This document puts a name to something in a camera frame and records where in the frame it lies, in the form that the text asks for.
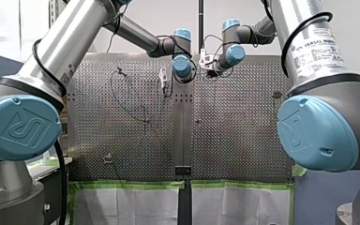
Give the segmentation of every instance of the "light blue joint cap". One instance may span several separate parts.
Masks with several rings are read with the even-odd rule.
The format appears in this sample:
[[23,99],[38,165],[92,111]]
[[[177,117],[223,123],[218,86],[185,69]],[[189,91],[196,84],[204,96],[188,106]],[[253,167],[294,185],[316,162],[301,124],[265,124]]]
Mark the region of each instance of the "light blue joint cap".
[[120,4],[123,4],[123,5],[129,4],[131,1],[132,1],[132,0],[118,0],[118,2],[119,2]]
[[358,143],[344,117],[323,100],[295,96],[278,113],[277,132],[286,153],[316,171],[344,172],[358,161]]
[[27,95],[0,98],[0,160],[37,157],[60,133],[60,115],[48,101]]
[[245,59],[246,53],[244,47],[239,44],[233,44],[226,51],[226,61],[234,67]]
[[187,40],[191,40],[191,32],[188,29],[177,29],[173,33],[175,36],[178,36],[180,38],[185,38]]
[[227,30],[228,28],[235,26],[235,25],[240,25],[241,22],[239,20],[236,19],[229,19],[226,22],[224,22],[222,29],[223,31]]
[[191,73],[191,62],[183,55],[177,55],[172,62],[172,70],[180,78],[186,78]]

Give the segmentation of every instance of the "sticker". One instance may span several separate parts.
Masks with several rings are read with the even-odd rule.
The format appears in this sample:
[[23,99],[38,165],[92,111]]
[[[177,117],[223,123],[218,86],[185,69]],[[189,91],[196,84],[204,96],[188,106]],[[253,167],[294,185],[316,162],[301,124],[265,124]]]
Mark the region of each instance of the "sticker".
[[343,57],[330,29],[317,28],[313,33],[314,37],[294,41],[291,46],[297,75],[307,77],[320,68],[345,68]]
[[68,64],[68,72],[64,72],[63,76],[60,79],[60,82],[67,87],[71,78],[74,76],[75,71],[73,70],[72,64]]

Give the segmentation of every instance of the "pegboard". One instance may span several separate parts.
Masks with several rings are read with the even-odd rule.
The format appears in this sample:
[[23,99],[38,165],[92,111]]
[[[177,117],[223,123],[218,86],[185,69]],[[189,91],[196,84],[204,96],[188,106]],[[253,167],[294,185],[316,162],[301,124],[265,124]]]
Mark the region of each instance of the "pegboard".
[[[67,94],[71,180],[175,179],[173,119],[181,112],[158,82],[170,63],[139,54],[85,57]],[[279,57],[249,56],[226,79],[203,74],[193,84],[191,149],[185,150],[192,179],[288,181],[292,161],[276,129],[287,89]]]
[[277,135],[288,82],[278,56],[248,56],[225,79],[195,82],[193,179],[288,182],[292,161]]
[[67,94],[71,180],[174,179],[173,102],[158,82],[169,63],[127,54],[86,56]]

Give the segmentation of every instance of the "gray wall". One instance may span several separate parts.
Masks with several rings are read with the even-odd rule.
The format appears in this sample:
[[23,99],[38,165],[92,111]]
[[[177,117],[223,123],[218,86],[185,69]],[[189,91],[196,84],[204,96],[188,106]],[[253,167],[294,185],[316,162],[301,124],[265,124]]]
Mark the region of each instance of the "gray wall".
[[[15,74],[21,63],[0,57],[0,77]],[[294,225],[333,225],[339,205],[353,201],[360,172],[307,172],[296,178]]]

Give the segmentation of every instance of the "electrical cord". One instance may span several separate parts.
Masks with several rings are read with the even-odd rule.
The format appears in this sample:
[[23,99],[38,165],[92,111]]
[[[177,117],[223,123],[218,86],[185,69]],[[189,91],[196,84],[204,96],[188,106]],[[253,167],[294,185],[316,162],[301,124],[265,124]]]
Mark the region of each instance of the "electrical cord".
[[216,39],[218,39],[218,40],[220,40],[221,42],[223,42],[223,39],[222,38],[220,38],[220,37],[217,37],[217,36],[215,36],[215,35],[208,35],[208,36],[206,36],[204,39],[203,39],[203,43],[202,43],[202,48],[204,49],[204,47],[205,47],[205,42],[206,42],[206,40],[208,39],[208,38],[216,38]]
[[157,36],[157,38],[170,38],[170,39],[173,41],[174,46],[177,47],[177,48],[179,48],[179,49],[182,51],[182,52],[179,52],[179,53],[174,53],[174,54],[172,55],[172,58],[174,58],[177,54],[183,54],[183,53],[186,54],[186,55],[188,55],[189,58],[192,58],[192,54],[191,54],[189,51],[185,50],[183,47],[181,47],[181,46],[177,43],[176,38],[174,38],[173,36],[161,35],[161,36]]
[[57,83],[61,88],[61,97],[64,97],[67,93],[66,87],[47,69],[45,66],[43,66],[42,62],[39,59],[38,56],[38,45],[42,39],[39,39],[34,42],[32,46],[32,54],[34,55],[35,60],[37,61],[37,65],[42,69],[42,71],[48,75],[55,83]]
[[172,95],[173,95],[173,77],[174,77],[174,74],[172,73],[172,80],[171,80],[171,93],[168,95],[166,93],[166,87],[163,88],[163,97],[164,98],[170,98]]
[[125,9],[124,9],[123,12],[117,13],[116,16],[111,21],[106,22],[106,23],[103,24],[103,27],[105,27],[108,24],[113,23],[113,22],[116,21],[115,32],[113,32],[112,35],[111,35],[110,44],[109,44],[109,46],[107,48],[106,53],[108,53],[110,51],[110,48],[113,45],[113,37],[118,33],[119,27],[121,25],[121,18],[125,15],[125,12],[127,12],[127,10],[128,10],[128,4],[126,4]]
[[[126,113],[127,115],[129,115],[130,117],[132,117],[132,118],[135,119],[136,121],[145,123],[145,122],[146,122],[146,118],[145,118],[145,106],[144,106],[144,105],[140,104],[140,105],[139,105],[138,107],[136,107],[135,109],[131,109],[131,110],[130,110],[130,109],[128,109],[128,108],[123,104],[123,102],[121,102],[121,101],[119,100],[118,96],[115,94],[115,91],[113,90],[113,75],[119,75],[119,74],[120,74],[120,75],[123,75],[125,81],[127,82],[127,75],[122,72],[122,69],[121,69],[120,67],[118,68],[118,70],[117,70],[116,72],[112,73],[111,78],[110,78],[110,87],[111,87],[112,95],[113,95],[113,97],[115,98],[115,101],[118,102],[119,106],[122,108],[122,110],[125,111],[125,113]],[[131,82],[127,82],[127,92],[128,92],[127,96],[129,96],[129,93],[130,93],[130,89],[129,89],[130,86],[129,86],[129,84],[131,85]],[[143,109],[143,119],[140,119],[140,118],[138,118],[137,116],[133,115],[133,112],[139,110],[140,108]]]
[[194,81],[195,77],[197,77],[197,72],[198,72],[197,65],[194,63],[194,61],[192,61],[192,60],[190,60],[190,61],[191,61],[192,65],[194,65],[194,68],[192,69],[192,70],[194,70],[194,74],[191,76],[191,78],[188,81],[185,81],[185,82],[179,81],[177,79],[176,75],[174,74],[174,72],[172,71],[172,77],[174,77],[178,83],[183,83],[183,84],[191,83],[192,81]]
[[67,172],[66,172],[66,162],[64,161],[63,150],[61,149],[60,142],[57,140],[54,143],[54,148],[57,153],[58,164],[60,166],[61,173],[61,213],[59,225],[66,224],[67,216]]
[[296,36],[303,31],[303,29],[305,28],[305,26],[308,24],[311,24],[311,22],[313,22],[314,20],[326,16],[328,17],[327,21],[330,22],[333,19],[333,14],[330,12],[320,12],[315,14],[314,16],[304,20],[303,22],[300,22],[300,24],[296,27],[296,29],[294,29],[294,31],[289,35],[288,39],[286,40],[285,44],[283,45],[282,48],[282,55],[281,55],[281,65],[282,65],[282,70],[285,73],[286,77],[289,77],[288,75],[288,70],[286,69],[286,56],[288,53],[289,48],[291,47],[291,44],[294,40],[294,38],[296,38]]
[[264,10],[265,14],[267,14],[268,19],[270,19],[272,22],[274,21],[273,15],[270,12],[270,9],[268,8],[268,0],[262,0],[262,3],[264,4]]

